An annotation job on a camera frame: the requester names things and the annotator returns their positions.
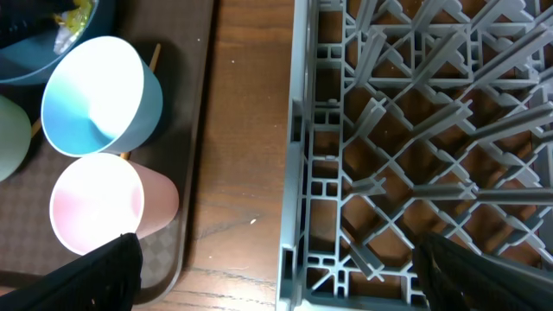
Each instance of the brown tray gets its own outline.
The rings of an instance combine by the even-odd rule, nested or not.
[[[165,101],[162,120],[130,159],[169,177],[181,196],[175,220],[141,240],[137,305],[162,299],[181,272],[212,12],[213,0],[118,1],[117,35],[133,44],[147,63],[156,44],[162,44],[156,69]],[[0,86],[0,93],[36,120],[43,89]],[[73,161],[39,134],[23,165],[0,183],[0,287],[29,285],[77,257],[58,241],[48,217],[54,184]]]

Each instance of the dish rack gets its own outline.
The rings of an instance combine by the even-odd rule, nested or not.
[[[550,270],[549,5],[296,0],[277,310],[428,308],[426,231]]]

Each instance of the pink cup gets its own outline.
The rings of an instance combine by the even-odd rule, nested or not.
[[[169,178],[116,155],[95,154],[71,164],[56,182],[50,222],[64,246],[85,255],[121,234],[144,238],[162,229],[178,207]]]

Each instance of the wooden table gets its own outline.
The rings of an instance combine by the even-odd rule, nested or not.
[[[221,0],[182,279],[149,310],[273,310],[293,0]]]

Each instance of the green cup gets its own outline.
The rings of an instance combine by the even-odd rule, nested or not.
[[[27,113],[0,95],[0,181],[21,165],[31,143],[31,123]]]

